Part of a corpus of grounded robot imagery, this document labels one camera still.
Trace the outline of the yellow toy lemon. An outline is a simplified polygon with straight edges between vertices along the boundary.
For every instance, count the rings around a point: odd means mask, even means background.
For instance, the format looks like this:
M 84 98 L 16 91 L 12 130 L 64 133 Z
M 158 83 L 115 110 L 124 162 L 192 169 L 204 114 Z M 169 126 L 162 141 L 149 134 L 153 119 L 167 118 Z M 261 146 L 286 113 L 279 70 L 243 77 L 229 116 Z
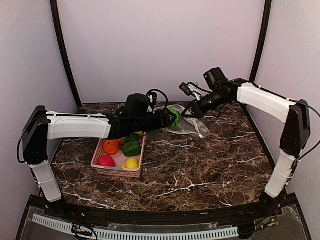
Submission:
M 138 169 L 139 161 L 136 158 L 129 158 L 121 167 L 123 169 Z

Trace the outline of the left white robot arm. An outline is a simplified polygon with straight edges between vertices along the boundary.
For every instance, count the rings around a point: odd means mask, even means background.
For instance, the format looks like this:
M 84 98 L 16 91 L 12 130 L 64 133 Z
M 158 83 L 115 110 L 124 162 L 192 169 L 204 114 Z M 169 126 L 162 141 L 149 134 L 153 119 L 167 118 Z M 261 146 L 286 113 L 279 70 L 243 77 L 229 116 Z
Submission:
M 20 164 L 27 164 L 44 193 L 51 210 L 60 218 L 71 213 L 56 181 L 47 154 L 49 140 L 64 138 L 96 138 L 119 140 L 136 132 L 152 132 L 172 127 L 178 115 L 165 107 L 146 116 L 71 114 L 48 111 L 37 106 L 23 128 L 16 155 Z

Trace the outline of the clear dotted zip bag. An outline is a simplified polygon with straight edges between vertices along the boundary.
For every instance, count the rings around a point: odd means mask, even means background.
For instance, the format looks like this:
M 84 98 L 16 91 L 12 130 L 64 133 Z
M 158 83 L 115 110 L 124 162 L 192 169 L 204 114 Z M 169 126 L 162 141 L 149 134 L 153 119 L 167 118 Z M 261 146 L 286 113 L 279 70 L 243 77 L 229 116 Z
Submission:
M 176 135 L 197 135 L 202 139 L 208 137 L 211 134 L 208 127 L 202 121 L 196 118 L 182 117 L 181 114 L 186 109 L 184 106 L 179 104 L 173 104 L 169 105 L 167 108 L 169 110 L 179 112 L 180 119 L 177 126 L 164 128 L 164 131 Z

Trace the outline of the green toy watermelon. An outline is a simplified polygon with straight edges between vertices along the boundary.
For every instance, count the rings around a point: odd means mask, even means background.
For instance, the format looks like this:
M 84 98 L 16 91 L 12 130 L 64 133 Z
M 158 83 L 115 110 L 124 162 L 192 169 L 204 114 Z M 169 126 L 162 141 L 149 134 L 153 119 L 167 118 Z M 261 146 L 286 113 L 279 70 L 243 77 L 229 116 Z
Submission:
M 171 112 L 170 119 L 173 121 L 172 125 L 169 126 L 168 128 L 173 130 L 179 125 L 180 120 L 181 120 L 181 115 L 177 110 L 175 110 L 173 108 L 169 108 L 168 110 Z

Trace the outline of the pink plastic basket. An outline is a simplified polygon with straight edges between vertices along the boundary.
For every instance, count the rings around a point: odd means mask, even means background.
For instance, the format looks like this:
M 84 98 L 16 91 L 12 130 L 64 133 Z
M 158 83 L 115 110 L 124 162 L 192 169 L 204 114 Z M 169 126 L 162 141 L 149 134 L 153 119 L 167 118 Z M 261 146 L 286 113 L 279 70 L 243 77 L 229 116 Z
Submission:
M 147 140 L 146 136 L 138 140 L 141 145 L 141 154 L 132 157 L 138 160 L 137 169 L 122 168 L 122 165 L 124 165 L 127 162 L 127 160 L 130 159 L 130 157 L 126 157 L 124 155 L 124 153 L 122 152 L 122 148 L 120 148 L 117 154 L 111 155 L 111 158 L 115 162 L 114 167 L 99 165 L 98 164 L 99 158 L 106 155 L 104 151 L 104 143 L 107 141 L 106 139 L 99 140 L 91 161 L 91 167 L 94 168 L 97 171 L 97 173 L 100 175 L 126 177 L 126 178 L 140 178 L 146 140 Z

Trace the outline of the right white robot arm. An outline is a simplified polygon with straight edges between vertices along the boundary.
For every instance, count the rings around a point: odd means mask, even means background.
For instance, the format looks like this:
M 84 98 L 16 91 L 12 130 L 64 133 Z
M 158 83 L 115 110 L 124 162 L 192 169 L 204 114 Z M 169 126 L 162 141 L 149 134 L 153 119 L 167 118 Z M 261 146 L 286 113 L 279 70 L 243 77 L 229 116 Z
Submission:
M 181 83 L 179 88 L 195 100 L 187 105 L 192 110 L 191 118 L 202 118 L 207 112 L 231 102 L 238 102 L 261 110 L 284 124 L 280 139 L 280 154 L 269 182 L 259 196 L 255 213 L 266 217 L 279 204 L 280 194 L 293 178 L 300 162 L 301 153 L 311 135 L 310 114 L 307 102 L 281 97 L 252 82 L 235 80 L 208 80 L 211 91 L 200 96 L 193 83 Z

